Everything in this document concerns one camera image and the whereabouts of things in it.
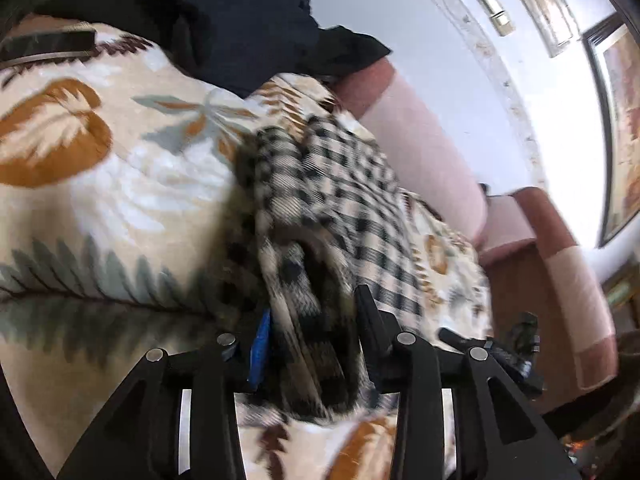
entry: pink sofa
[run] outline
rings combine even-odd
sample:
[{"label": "pink sofa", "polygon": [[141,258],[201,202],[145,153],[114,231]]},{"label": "pink sofa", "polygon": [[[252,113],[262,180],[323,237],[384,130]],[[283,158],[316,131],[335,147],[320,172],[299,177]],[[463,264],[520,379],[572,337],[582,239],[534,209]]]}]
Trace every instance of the pink sofa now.
[{"label": "pink sofa", "polygon": [[600,284],[546,193],[527,187],[485,196],[436,117],[383,59],[334,87],[375,135],[400,183],[419,193],[478,250],[492,291],[495,335],[521,312],[538,316],[536,369],[546,413],[617,373],[613,321]]}]

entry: blue tag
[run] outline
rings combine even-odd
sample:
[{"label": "blue tag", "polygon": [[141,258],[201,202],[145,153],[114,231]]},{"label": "blue tag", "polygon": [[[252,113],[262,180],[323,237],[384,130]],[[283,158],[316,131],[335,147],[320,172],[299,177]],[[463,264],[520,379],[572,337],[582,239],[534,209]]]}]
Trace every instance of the blue tag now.
[{"label": "blue tag", "polygon": [[262,314],[258,332],[251,345],[251,353],[249,357],[249,377],[247,381],[252,389],[256,389],[262,382],[262,374],[264,366],[267,362],[267,353],[269,351],[269,330],[271,329],[271,310],[267,309]]}]

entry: light switch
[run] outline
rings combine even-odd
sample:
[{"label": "light switch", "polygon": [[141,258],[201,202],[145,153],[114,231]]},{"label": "light switch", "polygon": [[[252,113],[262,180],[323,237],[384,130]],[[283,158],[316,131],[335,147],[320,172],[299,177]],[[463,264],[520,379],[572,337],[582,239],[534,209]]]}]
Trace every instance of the light switch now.
[{"label": "light switch", "polygon": [[478,2],[491,19],[498,34],[506,36],[515,30],[509,14],[498,0],[478,0]]}]

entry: metal pin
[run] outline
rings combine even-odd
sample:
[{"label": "metal pin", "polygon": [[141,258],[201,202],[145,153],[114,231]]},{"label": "metal pin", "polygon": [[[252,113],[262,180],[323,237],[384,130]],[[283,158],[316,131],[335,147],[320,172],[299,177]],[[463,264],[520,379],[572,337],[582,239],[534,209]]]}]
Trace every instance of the metal pin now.
[{"label": "metal pin", "polygon": [[146,360],[155,363],[159,361],[164,356],[164,352],[162,352],[159,348],[152,348],[149,352],[146,353]]},{"label": "metal pin", "polygon": [[396,336],[396,339],[400,344],[407,345],[407,346],[415,343],[415,335],[409,332],[399,333],[398,336]]},{"label": "metal pin", "polygon": [[229,332],[225,332],[223,334],[220,334],[216,341],[220,346],[231,346],[236,342],[236,336],[230,334]]},{"label": "metal pin", "polygon": [[479,346],[474,346],[469,352],[469,355],[476,361],[486,361],[489,357],[489,354],[486,352],[484,348],[480,348]]}]

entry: sofa armrest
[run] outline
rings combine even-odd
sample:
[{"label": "sofa armrest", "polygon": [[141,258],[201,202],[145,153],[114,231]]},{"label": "sofa armrest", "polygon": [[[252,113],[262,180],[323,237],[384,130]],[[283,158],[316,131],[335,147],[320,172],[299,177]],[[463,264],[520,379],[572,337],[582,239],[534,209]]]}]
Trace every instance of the sofa armrest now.
[{"label": "sofa armrest", "polygon": [[548,391],[539,409],[546,412],[615,377],[615,330],[595,273],[546,193],[529,187],[512,196],[536,243],[483,267],[497,332],[508,330],[523,310],[540,319],[538,368]]},{"label": "sofa armrest", "polygon": [[616,330],[600,283],[549,196],[537,187],[513,194],[536,233],[558,295],[576,360],[578,387],[593,390],[618,371]]}]

